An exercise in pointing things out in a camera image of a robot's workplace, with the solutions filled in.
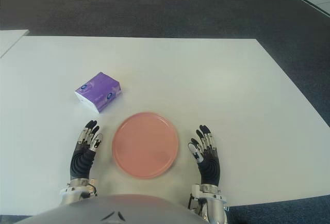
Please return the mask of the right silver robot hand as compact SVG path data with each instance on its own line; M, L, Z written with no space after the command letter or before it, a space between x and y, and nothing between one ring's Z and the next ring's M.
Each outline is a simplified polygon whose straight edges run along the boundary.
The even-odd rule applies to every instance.
M219 186L221 169L213 133L207 126L200 125L196 134L201 142L191 138L188 149L197 163L201 184Z

